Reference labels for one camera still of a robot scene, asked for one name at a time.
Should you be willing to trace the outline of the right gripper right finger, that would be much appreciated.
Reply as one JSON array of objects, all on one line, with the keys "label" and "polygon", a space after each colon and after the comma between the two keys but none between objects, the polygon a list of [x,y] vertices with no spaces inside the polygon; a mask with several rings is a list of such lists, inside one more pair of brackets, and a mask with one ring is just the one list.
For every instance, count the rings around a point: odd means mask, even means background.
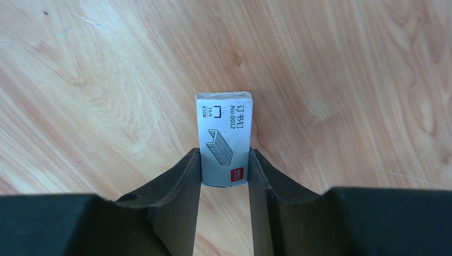
[{"label": "right gripper right finger", "polygon": [[301,207],[319,194],[250,149],[248,192],[255,255],[301,255]]}]

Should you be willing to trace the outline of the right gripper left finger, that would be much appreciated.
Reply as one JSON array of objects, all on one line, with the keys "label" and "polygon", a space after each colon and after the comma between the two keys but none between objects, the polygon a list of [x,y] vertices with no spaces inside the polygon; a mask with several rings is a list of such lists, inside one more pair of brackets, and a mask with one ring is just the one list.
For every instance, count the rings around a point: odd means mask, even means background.
[{"label": "right gripper left finger", "polygon": [[170,255],[192,255],[199,209],[201,161],[191,149],[172,168],[117,202],[145,209],[145,220]]}]

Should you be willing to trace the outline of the grey staple box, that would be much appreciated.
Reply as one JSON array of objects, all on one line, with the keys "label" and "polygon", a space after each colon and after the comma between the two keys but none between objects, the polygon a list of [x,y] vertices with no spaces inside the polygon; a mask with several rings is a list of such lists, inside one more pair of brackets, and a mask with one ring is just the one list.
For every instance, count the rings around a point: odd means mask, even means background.
[{"label": "grey staple box", "polygon": [[206,186],[247,183],[253,99],[246,91],[197,93],[201,176]]}]

